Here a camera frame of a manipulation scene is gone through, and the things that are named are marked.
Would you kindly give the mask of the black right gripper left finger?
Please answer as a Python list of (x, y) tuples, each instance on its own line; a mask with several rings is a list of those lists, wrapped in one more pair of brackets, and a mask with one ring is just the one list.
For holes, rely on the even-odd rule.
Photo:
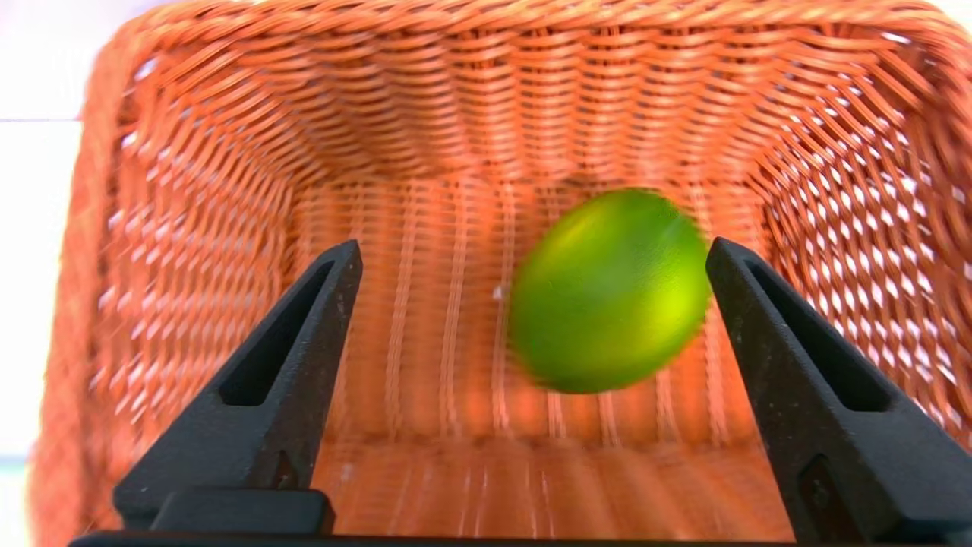
[(361, 277), (355, 240), (313, 260), (115, 487), (126, 530), (333, 530), (311, 480)]

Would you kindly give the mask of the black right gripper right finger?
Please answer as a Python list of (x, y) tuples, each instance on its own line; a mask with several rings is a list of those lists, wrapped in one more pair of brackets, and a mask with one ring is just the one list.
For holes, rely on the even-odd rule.
[(800, 544), (968, 544), (971, 460), (756, 253), (707, 274)]

